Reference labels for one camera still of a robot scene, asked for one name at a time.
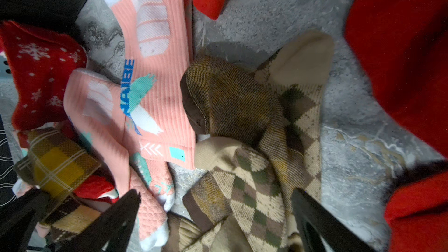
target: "argyle sock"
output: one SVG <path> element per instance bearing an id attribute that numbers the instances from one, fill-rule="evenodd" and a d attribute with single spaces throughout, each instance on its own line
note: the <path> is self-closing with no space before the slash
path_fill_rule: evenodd
<path id="1" fill-rule="evenodd" d="M 197 191 L 207 193 L 203 197 L 211 196 L 214 194 L 211 191 L 218 188 L 223 197 L 203 200 L 195 194 L 184 196 L 184 205 L 198 227 L 202 231 L 216 230 L 216 225 L 232 213 L 254 252 L 286 247 L 283 198 L 271 163 L 254 149 L 230 138 L 211 137 L 199 142 L 196 149 L 200 152 L 196 151 L 195 160 L 213 160 L 218 165 L 209 165 L 214 168 L 206 174 L 207 179 L 202 178 L 190 193 Z M 212 204 L 219 214 L 225 211 L 228 214 L 218 216 L 205 204 Z"/>
<path id="2" fill-rule="evenodd" d="M 70 73 L 86 66 L 82 47 L 66 34 L 13 21 L 0 23 L 0 44 L 19 97 L 13 127 L 25 131 L 67 119 L 64 90 Z"/>
<path id="3" fill-rule="evenodd" d="M 304 190 L 320 200 L 320 105 L 331 69 L 331 36 L 307 31 L 279 49 L 255 72 L 283 108 L 288 147 L 303 154 Z"/>
<path id="4" fill-rule="evenodd" d="M 305 165 L 303 155 L 288 147 L 285 118 L 277 96 L 247 72 L 210 57 L 197 58 L 190 65 L 181 80 L 181 90 L 184 108 L 195 132 L 210 134 L 211 138 L 238 140 L 266 156 L 281 185 L 287 235 L 298 232 L 291 195 L 295 188 L 309 188 L 310 184 L 318 183 L 320 176 L 310 177 L 307 169 L 317 169 L 318 173 L 320 166 Z M 221 208 L 216 210 L 217 214 L 223 213 Z"/>
<path id="5" fill-rule="evenodd" d="M 193 244 L 203 234 L 201 230 L 182 216 L 168 213 L 169 239 L 162 252 L 180 252 Z"/>
<path id="6" fill-rule="evenodd" d="M 120 109 L 120 86 L 110 82 L 106 77 L 86 70 L 75 70 L 69 79 L 64 99 L 64 109 L 77 129 L 80 137 L 90 151 L 103 160 L 109 167 L 120 196 L 130 188 L 140 192 L 142 203 L 138 210 L 139 236 L 143 249 L 151 249 L 153 245 L 163 245 L 168 237 L 166 214 L 157 201 L 174 199 L 174 190 L 156 191 L 152 184 L 172 185 L 171 175 L 165 162 L 165 168 L 143 170 L 137 168 L 139 175 L 130 167 L 129 151 L 122 145 L 126 135 L 126 116 Z M 144 165 L 146 160 L 139 161 Z"/>
<path id="7" fill-rule="evenodd" d="M 195 134 L 179 82 L 190 59 L 184 0 L 104 0 L 125 38 L 121 109 L 130 118 L 128 149 L 148 160 L 193 169 Z"/>

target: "striped fabric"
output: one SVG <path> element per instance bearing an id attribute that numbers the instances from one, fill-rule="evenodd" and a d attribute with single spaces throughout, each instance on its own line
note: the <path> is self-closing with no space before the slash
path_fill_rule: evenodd
<path id="1" fill-rule="evenodd" d="M 33 130 L 28 139 L 28 156 L 14 169 L 25 182 L 38 185 L 50 194 L 45 219 L 100 167 L 100 163 L 52 127 Z"/>

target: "printed logo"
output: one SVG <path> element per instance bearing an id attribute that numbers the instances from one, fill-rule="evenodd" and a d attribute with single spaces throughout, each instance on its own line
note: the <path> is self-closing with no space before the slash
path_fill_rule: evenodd
<path id="1" fill-rule="evenodd" d="M 120 108 L 126 116 L 132 119 L 135 132 L 138 135 L 142 135 L 138 127 L 145 132 L 157 135 L 163 132 L 163 130 L 140 104 L 157 79 L 154 74 L 150 73 L 137 78 L 131 83 L 134 61 L 130 59 L 125 60 L 125 69 L 121 81 Z"/>

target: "brown argyle sock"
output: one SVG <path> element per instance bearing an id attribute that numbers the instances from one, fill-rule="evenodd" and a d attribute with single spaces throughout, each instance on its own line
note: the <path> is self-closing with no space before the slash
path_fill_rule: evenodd
<path id="1" fill-rule="evenodd" d="M 281 251 L 286 247 L 280 184 L 266 158 L 247 145 L 223 137 L 211 137 L 198 143 L 194 157 L 195 163 L 202 165 L 207 164 L 205 161 L 217 161 L 208 165 L 213 169 L 183 199 L 193 221 L 203 232 L 211 233 L 205 238 L 206 243 L 202 241 L 197 246 L 211 246 L 219 231 L 217 227 L 233 215 L 254 252 Z M 216 245 L 218 243 L 230 242 L 220 239 Z"/>
<path id="2" fill-rule="evenodd" d="M 255 80 L 279 98 L 288 147 L 303 154 L 304 189 L 316 200 L 320 200 L 320 104 L 333 51 L 331 36 L 307 31 L 255 72 Z"/>

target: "snowflake pattern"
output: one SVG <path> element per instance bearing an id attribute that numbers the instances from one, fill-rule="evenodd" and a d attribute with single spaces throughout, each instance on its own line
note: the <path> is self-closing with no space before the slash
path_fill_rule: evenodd
<path id="1" fill-rule="evenodd" d="M 62 107 L 62 101 L 57 96 L 53 96 L 47 100 L 47 105 Z"/>
<path id="2" fill-rule="evenodd" d="M 50 58 L 50 56 L 47 53 L 49 49 L 37 46 L 35 43 L 27 45 L 19 44 L 19 47 L 22 48 L 22 50 L 20 50 L 19 53 L 27 53 L 35 60 L 39 60 L 42 57 Z"/>
<path id="3" fill-rule="evenodd" d="M 77 53 L 77 52 L 73 52 L 73 53 L 70 53 L 69 58 L 73 59 L 73 61 L 74 61 L 75 63 L 77 63 L 78 60 L 81 59 L 81 56 L 79 55 L 79 53 Z"/>
<path id="4" fill-rule="evenodd" d="M 42 91 L 38 89 L 37 92 L 32 92 L 31 95 L 31 99 L 36 102 L 42 96 Z"/>

